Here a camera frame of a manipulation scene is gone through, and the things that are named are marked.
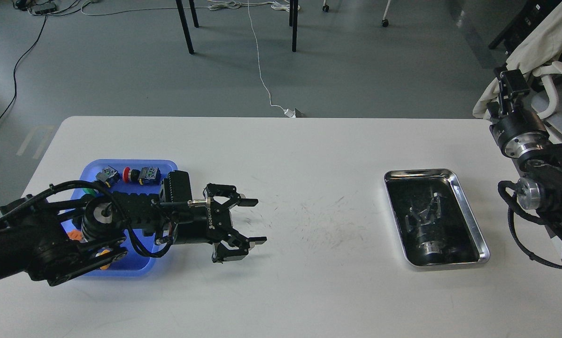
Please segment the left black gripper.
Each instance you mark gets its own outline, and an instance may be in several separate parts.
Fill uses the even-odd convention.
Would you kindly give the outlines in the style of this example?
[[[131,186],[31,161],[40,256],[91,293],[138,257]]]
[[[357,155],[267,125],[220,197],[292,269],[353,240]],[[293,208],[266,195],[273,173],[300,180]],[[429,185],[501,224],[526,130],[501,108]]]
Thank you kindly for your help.
[[[206,204],[189,206],[188,202],[173,202],[170,210],[174,221],[173,244],[213,244],[212,262],[224,263],[244,259],[249,250],[264,244],[266,236],[246,237],[231,233],[230,209],[236,206],[255,207],[258,199],[245,197],[236,186],[209,183],[203,190]]]

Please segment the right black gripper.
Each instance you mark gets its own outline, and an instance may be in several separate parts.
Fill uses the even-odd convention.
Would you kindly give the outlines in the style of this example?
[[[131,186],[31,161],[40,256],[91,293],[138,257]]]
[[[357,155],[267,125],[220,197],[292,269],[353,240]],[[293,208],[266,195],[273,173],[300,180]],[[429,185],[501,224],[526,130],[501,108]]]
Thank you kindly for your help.
[[[486,119],[493,123],[490,133],[500,152],[512,159],[531,151],[542,150],[549,142],[549,133],[538,114],[523,110],[523,98],[530,87],[519,69],[496,67],[497,101],[486,105]]]

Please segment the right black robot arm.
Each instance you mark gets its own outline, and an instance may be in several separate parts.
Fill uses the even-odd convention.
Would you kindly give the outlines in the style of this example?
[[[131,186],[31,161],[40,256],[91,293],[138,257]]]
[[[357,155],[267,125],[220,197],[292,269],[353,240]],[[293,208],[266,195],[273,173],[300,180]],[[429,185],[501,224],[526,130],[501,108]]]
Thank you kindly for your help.
[[[506,66],[494,69],[497,100],[489,102],[490,133],[502,155],[519,171],[517,182],[498,182],[498,194],[508,206],[508,229],[515,244],[530,259],[546,267],[562,270],[532,252],[519,239],[515,215],[549,229],[562,242],[562,143],[550,141],[538,114],[524,107],[530,87],[523,73]]]

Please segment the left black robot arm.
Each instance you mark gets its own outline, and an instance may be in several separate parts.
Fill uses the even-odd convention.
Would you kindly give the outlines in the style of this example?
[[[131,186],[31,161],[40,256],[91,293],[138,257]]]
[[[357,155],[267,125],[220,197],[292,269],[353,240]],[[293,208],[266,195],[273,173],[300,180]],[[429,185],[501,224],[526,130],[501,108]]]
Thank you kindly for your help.
[[[257,204],[224,184],[206,185],[195,199],[180,170],[163,178],[158,194],[109,191],[84,180],[52,184],[0,207],[0,280],[25,272],[58,286],[124,259],[129,247],[156,259],[173,245],[206,243],[214,263],[242,260],[267,237],[242,235],[230,211]]]

